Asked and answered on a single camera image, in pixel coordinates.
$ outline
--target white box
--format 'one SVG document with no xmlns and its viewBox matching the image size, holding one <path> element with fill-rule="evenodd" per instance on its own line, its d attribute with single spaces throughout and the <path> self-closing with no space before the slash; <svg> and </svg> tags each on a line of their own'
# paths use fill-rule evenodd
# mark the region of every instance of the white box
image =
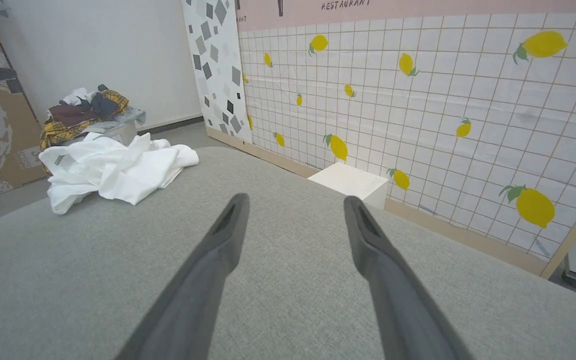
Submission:
<svg viewBox="0 0 576 360">
<path fill-rule="evenodd" d="M 379 209 L 384 209 L 386 205 L 388 178 L 359 170 L 342 162 L 335 162 L 310 176 L 308 180 L 346 196 L 356 196 L 364 203 Z"/>
</svg>

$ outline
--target yellow plaid shirt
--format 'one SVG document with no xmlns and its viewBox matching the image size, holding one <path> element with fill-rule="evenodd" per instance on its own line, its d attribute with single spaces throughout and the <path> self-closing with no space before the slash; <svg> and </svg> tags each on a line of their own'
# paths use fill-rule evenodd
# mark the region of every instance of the yellow plaid shirt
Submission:
<svg viewBox="0 0 576 360">
<path fill-rule="evenodd" d="M 55 121 L 52 116 L 49 116 L 48 120 L 46 120 L 43 125 L 43 130 L 41 130 L 41 141 L 39 142 L 39 149 L 44 151 L 51 146 L 69 141 L 81 134 L 88 126 L 100 121 L 111 121 L 113 120 L 113 116 L 126 112 L 126 107 L 128 107 L 128 99 L 125 98 L 125 96 L 111 89 L 101 91 L 101 95 L 104 98 L 112 100 L 117 104 L 117 109 L 114 110 L 112 114 L 103 118 L 95 118 L 93 120 L 83 121 L 71 127 L 67 127 L 63 123 Z M 51 175 L 46 166 L 43 167 L 43 171 L 45 171 L 48 175 Z"/>
</svg>

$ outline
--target lemon print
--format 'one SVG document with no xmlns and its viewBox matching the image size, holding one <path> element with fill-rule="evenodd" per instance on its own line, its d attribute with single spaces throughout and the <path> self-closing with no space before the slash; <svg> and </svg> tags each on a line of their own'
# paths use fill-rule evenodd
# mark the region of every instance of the lemon print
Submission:
<svg viewBox="0 0 576 360">
<path fill-rule="evenodd" d="M 315 36 L 312 41 L 310 42 L 310 48 L 308 49 L 308 55 L 312 56 L 315 51 L 317 52 L 321 52 L 326 50 L 326 47 L 328 46 L 328 39 L 326 38 L 326 36 L 323 35 L 317 35 Z"/>
<path fill-rule="evenodd" d="M 327 134 L 324 135 L 324 143 L 326 143 L 327 147 L 330 147 L 330 150 L 332 150 L 332 153 L 338 159 L 346 161 L 346 158 L 348 157 L 348 148 L 342 139 L 337 135 Z"/>
<path fill-rule="evenodd" d="M 350 86 L 349 84 L 346 84 L 343 87 L 343 91 L 345 91 L 345 95 L 350 96 L 350 98 L 354 98 L 355 96 L 357 96 L 357 93 L 353 91 L 353 87 Z"/>
<path fill-rule="evenodd" d="M 272 133 L 272 136 L 277 139 L 277 144 L 281 145 L 282 148 L 286 145 L 284 142 L 284 137 L 279 132 Z"/>
<path fill-rule="evenodd" d="M 267 52 L 263 53 L 263 62 L 266 64 L 266 66 L 268 66 L 268 68 L 273 67 L 273 62 L 270 60 L 270 54 Z"/>
<path fill-rule="evenodd" d="M 467 136 L 471 132 L 471 119 L 464 117 L 461 121 L 461 125 L 457 127 L 457 136 L 462 138 Z"/>
<path fill-rule="evenodd" d="M 501 190 L 499 196 L 508 191 L 508 203 L 517 198 L 517 212 L 528 223 L 535 224 L 542 229 L 555 217 L 555 206 L 550 198 L 535 189 L 526 189 L 526 185 L 508 185 Z"/>
<path fill-rule="evenodd" d="M 533 58 L 551 57 L 567 46 L 564 36 L 557 31 L 538 32 L 519 44 L 517 50 L 512 53 L 512 61 L 515 64 L 517 64 L 517 58 L 528 61 L 527 54 Z"/>
<path fill-rule="evenodd" d="M 410 57 L 406 52 L 404 52 L 399 59 L 399 70 L 408 76 L 415 76 L 419 73 L 412 63 L 412 57 Z"/>
<path fill-rule="evenodd" d="M 397 170 L 396 168 L 389 168 L 388 175 L 394 178 L 395 184 L 397 184 L 398 187 L 407 191 L 410 186 L 410 179 L 404 171 Z"/>
</svg>

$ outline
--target dark clothing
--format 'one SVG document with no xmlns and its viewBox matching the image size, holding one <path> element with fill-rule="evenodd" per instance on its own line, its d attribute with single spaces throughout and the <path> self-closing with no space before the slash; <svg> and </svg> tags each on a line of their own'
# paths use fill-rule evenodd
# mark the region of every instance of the dark clothing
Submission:
<svg viewBox="0 0 576 360">
<path fill-rule="evenodd" d="M 94 112 L 85 111 L 81 105 L 57 105 L 48 110 L 55 121 L 64 124 L 67 128 L 98 117 Z"/>
</svg>

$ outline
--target floor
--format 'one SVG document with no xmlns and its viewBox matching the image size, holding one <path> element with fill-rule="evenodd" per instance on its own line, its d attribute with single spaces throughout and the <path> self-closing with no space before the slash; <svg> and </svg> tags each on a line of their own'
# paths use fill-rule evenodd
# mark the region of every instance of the floor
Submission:
<svg viewBox="0 0 576 360">
<path fill-rule="evenodd" d="M 206 126 L 203 122 L 159 132 L 152 135 L 151 138 L 153 140 L 167 139 L 171 145 L 184 144 L 192 149 L 207 148 L 209 146 L 230 148 L 223 142 L 208 137 L 206 135 Z M 44 178 L 24 187 L 0 194 L 0 217 L 35 201 L 47 198 L 46 191 L 48 191 L 49 186 L 48 181 Z"/>
<path fill-rule="evenodd" d="M 209 146 L 230 148 L 230 146 L 217 141 L 212 137 L 208 137 L 208 135 L 206 135 L 206 128 L 203 122 L 159 132 L 152 135 L 152 139 L 167 139 L 171 145 L 185 144 L 193 149 L 206 148 Z M 0 217 L 8 214 L 9 212 L 13 212 L 14 210 L 34 203 L 35 201 L 46 198 L 46 191 L 48 190 L 48 187 L 48 181 L 44 178 L 32 184 L 20 187 L 19 189 L 14 189 L 12 191 L 0 194 Z M 561 280 L 560 275 L 562 271 L 563 267 L 557 269 L 557 271 L 550 278 L 550 281 L 576 292 L 576 289 L 573 289 L 570 285 Z"/>
</svg>

